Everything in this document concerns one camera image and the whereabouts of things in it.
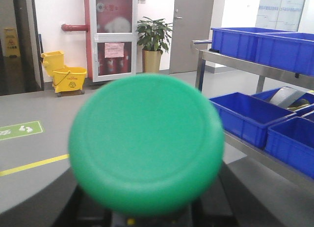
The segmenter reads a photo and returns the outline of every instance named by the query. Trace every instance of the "yellow floor line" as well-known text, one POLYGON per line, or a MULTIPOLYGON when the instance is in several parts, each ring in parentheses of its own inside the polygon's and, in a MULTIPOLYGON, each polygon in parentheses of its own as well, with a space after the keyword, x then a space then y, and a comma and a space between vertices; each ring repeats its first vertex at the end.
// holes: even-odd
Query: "yellow floor line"
POLYGON ((46 159, 46 160, 29 163, 29 164, 26 164, 26 165, 23 165, 23 166, 20 166, 20 167, 15 167, 15 168, 11 168, 11 169, 8 169, 8 170, 0 171, 0 177, 6 176, 6 175, 10 175, 10 174, 13 174, 13 173, 16 173, 16 172, 21 172, 21 171, 24 171, 24 170, 27 170, 27 169, 31 169, 31 168, 34 168, 34 167, 39 167, 39 166, 42 166, 42 165, 46 165, 48 163, 57 162, 57 161, 60 161, 60 160, 63 160, 63 159, 67 159, 68 157, 69 157, 69 155, 65 154, 65 155, 61 155, 61 156, 58 156, 58 157, 53 157, 53 158, 49 158, 49 159, 46 159))

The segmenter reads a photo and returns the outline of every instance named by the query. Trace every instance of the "yellow caution sign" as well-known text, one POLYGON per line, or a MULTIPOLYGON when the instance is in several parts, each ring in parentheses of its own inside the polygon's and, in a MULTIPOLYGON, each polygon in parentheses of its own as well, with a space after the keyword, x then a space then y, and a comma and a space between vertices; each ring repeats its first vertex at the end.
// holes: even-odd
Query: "yellow caution sign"
POLYGON ((4 28, 5 36, 5 57, 21 56, 18 38, 15 28, 4 28))

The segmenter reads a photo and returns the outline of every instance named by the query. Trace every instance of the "red pipe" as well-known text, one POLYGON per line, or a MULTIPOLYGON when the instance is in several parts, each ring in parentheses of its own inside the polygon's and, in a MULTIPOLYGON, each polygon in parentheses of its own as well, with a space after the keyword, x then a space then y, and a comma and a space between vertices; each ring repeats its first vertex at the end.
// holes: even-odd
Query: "red pipe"
POLYGON ((65 32, 72 32, 72 31, 89 31, 89 25, 61 25, 61 29, 65 32))

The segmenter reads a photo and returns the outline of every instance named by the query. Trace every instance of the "green button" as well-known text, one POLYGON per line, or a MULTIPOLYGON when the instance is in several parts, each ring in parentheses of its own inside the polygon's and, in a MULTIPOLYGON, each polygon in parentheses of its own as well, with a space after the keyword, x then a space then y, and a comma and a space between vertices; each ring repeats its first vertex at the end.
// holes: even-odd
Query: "green button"
POLYGON ((223 130, 198 90, 170 76, 143 74, 99 89, 73 123, 74 174, 96 201, 132 216, 184 207, 215 179, 223 130))

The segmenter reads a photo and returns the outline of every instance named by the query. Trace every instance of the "blue plastic crate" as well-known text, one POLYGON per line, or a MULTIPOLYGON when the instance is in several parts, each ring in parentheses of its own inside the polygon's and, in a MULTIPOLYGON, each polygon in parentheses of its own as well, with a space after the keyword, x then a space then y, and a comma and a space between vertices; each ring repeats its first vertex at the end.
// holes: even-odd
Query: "blue plastic crate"
POLYGON ((286 32, 260 27, 213 27, 211 29, 213 30, 212 49, 227 56, 249 61, 255 61, 257 33, 286 32))
POLYGON ((314 76, 314 34, 257 34, 255 62, 314 76))
POLYGON ((263 148, 267 128, 295 115, 289 110, 242 93, 211 98, 224 129, 248 143, 263 148))
POLYGON ((304 115, 302 116, 302 118, 306 118, 306 119, 311 120, 311 121, 314 122, 314 111, 309 112, 309 113, 307 113, 307 114, 304 114, 304 115))
MULTIPOLYGON (((265 100, 273 97, 277 93, 277 91, 279 91, 279 89, 280 88, 276 88, 276 89, 269 90, 269 91, 263 91, 261 93, 253 94, 252 96, 265 101, 265 100)), ((313 94, 305 93, 299 99, 308 100, 310 102, 310 105, 295 110, 294 112, 296 113, 297 116, 302 116, 302 115, 314 110, 314 95, 313 94)))
POLYGON ((295 117, 268 130, 265 151, 314 178, 314 122, 295 117))

